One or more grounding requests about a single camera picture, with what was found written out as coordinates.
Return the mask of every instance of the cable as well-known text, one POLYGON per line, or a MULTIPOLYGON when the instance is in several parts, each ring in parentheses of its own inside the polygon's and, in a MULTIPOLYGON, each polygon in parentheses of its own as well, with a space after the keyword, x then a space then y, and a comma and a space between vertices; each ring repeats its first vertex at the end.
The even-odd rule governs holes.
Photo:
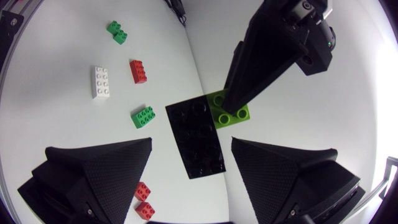
POLYGON ((177 16, 178 20, 180 21, 180 23, 185 27, 185 22, 187 21, 187 18, 185 16, 181 16, 179 15, 173 8, 173 6, 171 5, 171 3, 169 2, 169 0, 164 0, 166 2, 166 4, 168 5, 169 8, 171 8, 171 10, 174 12, 174 14, 177 16))

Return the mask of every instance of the red lego brick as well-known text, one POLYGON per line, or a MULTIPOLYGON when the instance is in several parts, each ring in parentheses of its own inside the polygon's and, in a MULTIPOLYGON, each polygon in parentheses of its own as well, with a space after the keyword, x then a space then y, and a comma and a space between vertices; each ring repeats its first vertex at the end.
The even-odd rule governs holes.
POLYGON ((155 210, 148 202, 141 202, 141 204, 136 208, 136 212, 142 219, 150 220, 154 215, 155 210))
POLYGON ((143 182, 139 182, 134 196, 140 201, 145 201, 149 194, 149 188, 143 182))
POLYGON ((138 60, 131 61, 130 68, 135 83, 144 83, 147 81, 147 77, 145 76, 144 67, 142 66, 141 61, 138 60))

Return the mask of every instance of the textured black surface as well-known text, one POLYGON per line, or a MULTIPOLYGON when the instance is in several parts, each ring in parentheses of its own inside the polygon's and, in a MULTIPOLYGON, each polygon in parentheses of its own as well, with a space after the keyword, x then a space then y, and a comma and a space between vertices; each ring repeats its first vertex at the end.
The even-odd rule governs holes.
POLYGON ((309 151, 234 138, 232 152, 260 224, 294 219, 292 210, 315 223, 339 223, 363 195, 359 178, 336 163, 335 149, 309 151))
POLYGON ((288 158, 233 139, 234 154, 243 182, 260 224, 272 223, 281 210, 299 174, 299 166, 288 158))
POLYGON ((49 147, 49 161, 82 172, 113 224, 122 224, 152 150, 151 138, 81 149, 49 147))
POLYGON ((206 96, 166 106, 166 111, 189 178, 225 172, 206 96))

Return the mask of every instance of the lego stud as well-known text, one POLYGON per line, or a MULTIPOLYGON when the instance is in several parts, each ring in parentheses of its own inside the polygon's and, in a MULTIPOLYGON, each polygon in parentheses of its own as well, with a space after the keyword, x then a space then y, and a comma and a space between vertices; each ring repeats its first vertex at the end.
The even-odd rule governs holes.
POLYGON ((209 124, 202 125, 199 127, 199 132, 203 136, 210 136, 212 131, 213 131, 213 127, 209 124))
POLYGON ((246 109, 240 109, 238 110, 238 112, 236 113, 236 116, 239 119, 246 119, 249 116, 249 113, 246 109))
POLYGON ((218 157, 219 150, 215 146, 209 146, 207 149, 205 149, 205 154, 208 157, 218 157))
POLYGON ((176 140, 178 142, 184 143, 184 142, 187 142, 189 140, 190 135, 189 135, 189 133, 187 131, 180 131, 180 132, 177 133, 175 138, 176 138, 176 140))
POLYGON ((198 116, 206 113, 207 106, 202 102, 196 102, 195 104, 193 104, 192 109, 193 113, 198 116))
POLYGON ((185 116, 184 111, 182 110, 173 110, 172 111, 172 118, 173 120, 180 120, 185 116))
POLYGON ((221 106, 221 105, 223 105, 223 102, 224 102, 224 97, 221 96, 221 95, 216 95, 216 96, 213 98, 213 103, 214 103, 214 105, 216 105, 216 106, 221 106))
POLYGON ((229 117, 228 114, 221 114, 221 115, 218 117, 218 122, 219 122, 220 124, 227 125, 230 121, 231 121, 231 118, 229 117))

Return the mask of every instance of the lego brick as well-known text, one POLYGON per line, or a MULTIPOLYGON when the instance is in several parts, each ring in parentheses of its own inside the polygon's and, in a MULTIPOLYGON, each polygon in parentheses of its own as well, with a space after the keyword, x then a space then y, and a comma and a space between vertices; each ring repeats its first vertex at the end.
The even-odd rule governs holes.
POLYGON ((147 77, 145 76, 144 67, 142 66, 142 62, 139 60, 133 60, 130 62, 130 68, 132 77, 134 78, 134 83, 144 83, 147 81, 147 77))
POLYGON ((216 129, 227 127, 250 119, 249 108, 247 105, 244 105, 235 114, 229 114, 221 107, 225 98, 225 90, 210 93, 206 95, 206 97, 210 105, 211 115, 213 115, 213 121, 216 129))
POLYGON ((136 192, 134 193, 134 196, 140 201, 145 201, 147 197, 150 194, 149 188, 146 186, 145 183, 139 182, 137 185, 136 192))
POLYGON ((106 68, 95 67, 91 81, 93 99, 108 99, 110 96, 108 70, 106 68))
POLYGON ((166 111, 189 179, 225 172, 206 96, 166 106, 166 111))
POLYGON ((118 33, 113 37, 113 39, 119 43, 123 44, 127 39, 127 34, 123 30, 119 30, 118 33))
POLYGON ((106 30, 109 31, 112 35, 116 35, 120 30, 120 24, 118 24, 118 22, 116 21, 113 21, 112 23, 110 23, 108 28, 106 28, 106 30))
POLYGON ((141 204, 136 208, 136 212, 142 219, 150 220, 154 215, 155 210, 148 202, 141 202, 141 204))
POLYGON ((147 107, 140 111, 138 114, 131 116, 132 122, 136 125, 136 128, 144 127, 149 121, 155 118, 155 113, 152 107, 147 107))

